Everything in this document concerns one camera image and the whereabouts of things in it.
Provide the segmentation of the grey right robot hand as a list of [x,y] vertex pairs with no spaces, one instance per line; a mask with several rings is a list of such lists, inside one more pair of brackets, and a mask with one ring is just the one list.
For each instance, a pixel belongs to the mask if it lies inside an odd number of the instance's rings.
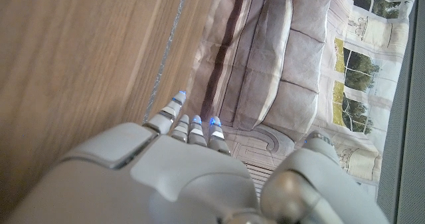
[[62,156],[9,223],[386,223],[314,131],[260,191],[220,120],[180,115],[178,92],[148,122],[119,124]]

